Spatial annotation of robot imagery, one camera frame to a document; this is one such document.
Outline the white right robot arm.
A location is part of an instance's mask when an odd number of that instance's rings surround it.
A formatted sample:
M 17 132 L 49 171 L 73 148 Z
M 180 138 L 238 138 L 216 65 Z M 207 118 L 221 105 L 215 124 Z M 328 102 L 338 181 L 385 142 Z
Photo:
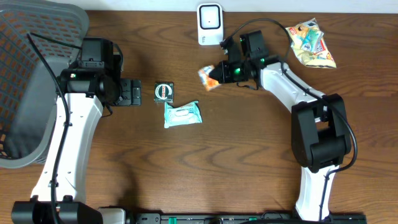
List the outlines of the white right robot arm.
M 325 95 L 294 74 L 284 59 L 270 56 L 261 31 L 228 37 L 220 43 L 228 56 L 211 72 L 220 84 L 253 79 L 257 88 L 272 93 L 291 114 L 291 148 L 301 166 L 298 217 L 322 222 L 329 215 L 328 201 L 336 173 L 351 150 L 352 130 L 340 95 Z

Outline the green Zam-Buk tin box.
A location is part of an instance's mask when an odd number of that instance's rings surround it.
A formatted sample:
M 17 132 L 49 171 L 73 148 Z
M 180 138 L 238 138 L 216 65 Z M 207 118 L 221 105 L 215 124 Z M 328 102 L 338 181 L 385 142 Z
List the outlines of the green Zam-Buk tin box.
M 174 84 L 172 82 L 155 83 L 154 101 L 156 103 L 173 103 Z

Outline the mint green wipes pack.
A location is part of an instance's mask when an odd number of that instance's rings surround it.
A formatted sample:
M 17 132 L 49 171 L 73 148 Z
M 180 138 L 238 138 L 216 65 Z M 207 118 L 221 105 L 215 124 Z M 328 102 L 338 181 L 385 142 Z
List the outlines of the mint green wipes pack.
M 198 101 L 192 101 L 178 108 L 174 108 L 168 103 L 165 103 L 164 118 L 164 128 L 203 122 L 198 107 Z

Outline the teal Kleenex tissue pack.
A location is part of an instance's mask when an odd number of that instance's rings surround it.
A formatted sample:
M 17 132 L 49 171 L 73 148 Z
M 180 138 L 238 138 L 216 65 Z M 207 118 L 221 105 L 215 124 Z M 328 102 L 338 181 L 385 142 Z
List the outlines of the teal Kleenex tissue pack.
M 317 51 L 318 43 L 322 39 L 324 33 L 320 30 L 309 29 L 305 38 L 303 39 L 301 49 L 307 52 L 315 53 Z

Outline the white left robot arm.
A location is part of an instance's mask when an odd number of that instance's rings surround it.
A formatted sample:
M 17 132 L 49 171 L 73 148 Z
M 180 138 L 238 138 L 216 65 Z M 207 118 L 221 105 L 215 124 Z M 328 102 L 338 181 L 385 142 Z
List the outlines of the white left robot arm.
M 104 109 L 141 104 L 140 80 L 121 78 L 124 56 L 110 40 L 85 37 L 76 60 L 51 76 L 57 118 L 47 160 L 28 201 L 16 201 L 13 223 L 134 223 L 125 208 L 86 205 L 86 168 L 93 135 Z

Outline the cream snack bag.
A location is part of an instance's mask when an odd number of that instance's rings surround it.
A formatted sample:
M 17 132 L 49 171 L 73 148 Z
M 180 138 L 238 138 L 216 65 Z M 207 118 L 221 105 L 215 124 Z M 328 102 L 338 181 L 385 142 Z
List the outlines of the cream snack bag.
M 328 50 L 323 37 L 319 41 L 317 51 L 315 53 L 307 52 L 301 49 L 303 39 L 305 38 L 308 30 L 320 30 L 318 22 L 315 18 L 299 23 L 293 27 L 286 27 L 285 29 L 292 39 L 290 46 L 296 58 L 302 65 L 313 68 L 336 68 L 336 62 Z

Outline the orange Kleenex tissue pack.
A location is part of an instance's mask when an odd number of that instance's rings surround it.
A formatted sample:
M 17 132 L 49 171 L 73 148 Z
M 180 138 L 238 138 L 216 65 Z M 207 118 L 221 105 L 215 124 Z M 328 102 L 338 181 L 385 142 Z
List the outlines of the orange Kleenex tissue pack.
M 214 68 L 213 65 L 208 65 L 198 71 L 198 75 L 206 91 L 211 91 L 221 85 L 217 80 L 210 78 L 210 72 L 213 71 Z

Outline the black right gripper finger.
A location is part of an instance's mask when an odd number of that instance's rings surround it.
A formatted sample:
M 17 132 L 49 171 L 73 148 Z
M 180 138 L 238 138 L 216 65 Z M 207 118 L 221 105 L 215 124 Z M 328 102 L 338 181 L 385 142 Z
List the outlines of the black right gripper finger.
M 220 67 L 215 67 L 209 75 L 221 75 L 221 68 Z
M 221 74 L 220 73 L 209 73 L 209 77 L 212 80 L 216 80 L 218 83 L 221 83 Z

